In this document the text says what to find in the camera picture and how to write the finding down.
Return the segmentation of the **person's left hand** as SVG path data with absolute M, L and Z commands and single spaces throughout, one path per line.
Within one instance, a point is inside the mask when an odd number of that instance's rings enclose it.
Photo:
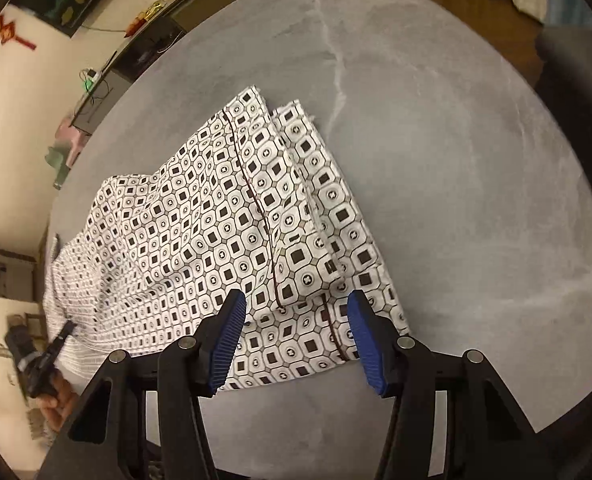
M 79 394 L 73 389 L 71 382 L 56 370 L 50 376 L 50 383 L 56 391 L 56 396 L 41 394 L 36 398 L 38 407 L 44 416 L 47 426 L 59 432 L 79 400 Z

